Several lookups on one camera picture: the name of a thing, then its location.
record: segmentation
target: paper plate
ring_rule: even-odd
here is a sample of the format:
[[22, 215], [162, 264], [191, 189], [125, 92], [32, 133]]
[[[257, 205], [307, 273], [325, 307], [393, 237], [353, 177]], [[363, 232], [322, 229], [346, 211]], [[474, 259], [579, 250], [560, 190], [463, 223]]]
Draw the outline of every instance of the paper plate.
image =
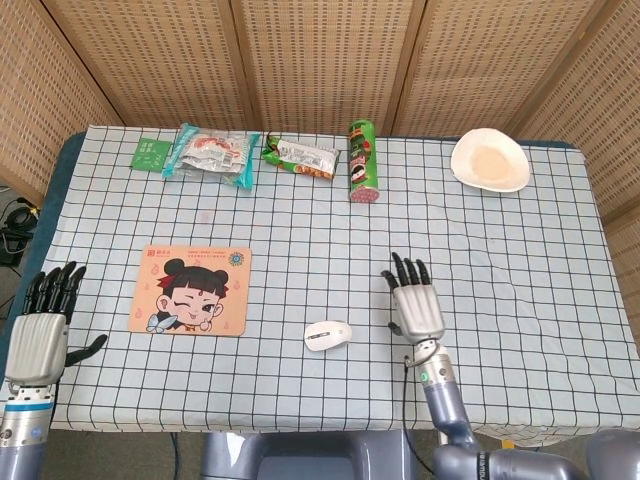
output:
[[493, 128], [465, 133], [451, 154], [451, 170], [462, 183], [493, 192], [516, 192], [531, 177], [522, 147]]

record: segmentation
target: pringles can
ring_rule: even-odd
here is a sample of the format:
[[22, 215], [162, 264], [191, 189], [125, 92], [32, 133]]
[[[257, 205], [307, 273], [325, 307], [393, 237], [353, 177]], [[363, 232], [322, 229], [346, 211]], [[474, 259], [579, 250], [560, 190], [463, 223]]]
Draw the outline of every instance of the pringles can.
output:
[[352, 202], [375, 202], [378, 191], [376, 134], [369, 120], [356, 120], [349, 126], [349, 174]]

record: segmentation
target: white grid tablecloth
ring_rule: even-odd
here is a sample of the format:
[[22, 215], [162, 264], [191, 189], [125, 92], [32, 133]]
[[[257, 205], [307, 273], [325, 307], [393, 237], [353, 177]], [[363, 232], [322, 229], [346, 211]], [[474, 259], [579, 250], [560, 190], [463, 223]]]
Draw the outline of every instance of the white grid tablecloth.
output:
[[[411, 348], [386, 326], [379, 276], [392, 250], [429, 265], [478, 431], [527, 445], [640, 427], [640, 362], [580, 152], [524, 147], [529, 186], [499, 195], [454, 179], [454, 142], [378, 139], [381, 196], [361, 205], [348, 200], [344, 137], [286, 136], [341, 150], [333, 182], [278, 171], [258, 160], [260, 146], [251, 192], [129, 168], [141, 136], [175, 134], [87, 132], [44, 269], [86, 263], [69, 347], [109, 341], [65, 371], [54, 427], [401, 428]], [[242, 337], [127, 330], [152, 243], [252, 249]], [[352, 341], [310, 352], [305, 326], [328, 319], [349, 322]], [[431, 427], [413, 379], [407, 419]]]

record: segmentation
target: mouse pad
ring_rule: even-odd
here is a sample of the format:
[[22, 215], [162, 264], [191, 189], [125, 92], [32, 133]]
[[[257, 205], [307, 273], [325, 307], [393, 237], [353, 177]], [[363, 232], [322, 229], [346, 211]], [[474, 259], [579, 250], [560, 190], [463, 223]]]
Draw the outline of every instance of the mouse pad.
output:
[[149, 245], [129, 330], [239, 336], [245, 329], [251, 250]]

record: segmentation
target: robotic arm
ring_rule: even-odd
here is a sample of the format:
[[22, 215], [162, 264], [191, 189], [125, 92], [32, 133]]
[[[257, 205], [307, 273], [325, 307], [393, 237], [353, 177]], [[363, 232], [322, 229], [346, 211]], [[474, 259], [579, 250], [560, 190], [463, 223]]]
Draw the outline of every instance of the robotic arm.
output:
[[86, 271], [81, 267], [73, 273], [75, 268], [71, 262], [36, 275], [11, 332], [5, 372], [11, 396], [0, 425], [3, 480], [40, 477], [60, 377], [65, 367], [89, 358], [107, 341], [100, 335], [89, 347], [67, 353], [69, 323]]
[[398, 277], [388, 270], [382, 276], [393, 292], [399, 318], [398, 325], [392, 322], [389, 327], [413, 345], [414, 359], [405, 359], [405, 365], [418, 371], [431, 420], [447, 438], [447, 444], [434, 454], [438, 479], [586, 479], [575, 465], [557, 455], [512, 449], [482, 451], [471, 430], [449, 354], [440, 344], [444, 321], [427, 268], [417, 260], [418, 275], [411, 260], [405, 258], [403, 265], [396, 253], [392, 256]]

